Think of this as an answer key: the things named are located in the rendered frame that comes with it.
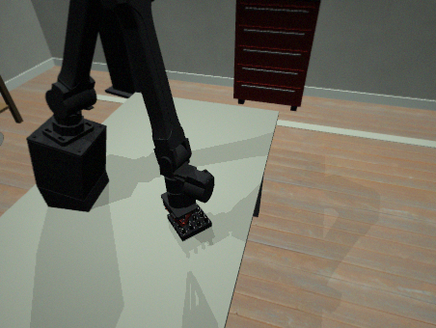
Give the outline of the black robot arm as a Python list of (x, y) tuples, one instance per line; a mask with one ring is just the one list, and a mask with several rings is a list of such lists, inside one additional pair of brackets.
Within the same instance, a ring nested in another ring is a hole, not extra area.
[(150, 118), (160, 175), (164, 176), (169, 193), (183, 192), (184, 207), (188, 207), (196, 200), (206, 203), (210, 199), (214, 176), (207, 169), (199, 171), (189, 165), (192, 151), (177, 117), (153, 24), (152, 1), (69, 1), (61, 71), (57, 82), (45, 93), (47, 105), (54, 115), (52, 124), (44, 127), (42, 134), (66, 147), (94, 131), (94, 125), (84, 120), (81, 110), (94, 109), (96, 103), (91, 66), (102, 11), (112, 9), (121, 25)]

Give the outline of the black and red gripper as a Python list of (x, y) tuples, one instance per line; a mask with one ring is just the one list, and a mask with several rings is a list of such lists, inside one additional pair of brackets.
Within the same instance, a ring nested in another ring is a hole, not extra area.
[[(183, 192), (180, 194), (172, 194), (168, 191), (161, 194), (161, 199), (163, 199), (163, 205), (167, 211), (172, 215), (172, 218), (181, 226), (186, 226), (191, 215), (198, 211), (198, 206), (196, 204), (184, 207)], [(185, 220), (182, 223), (184, 216)]]

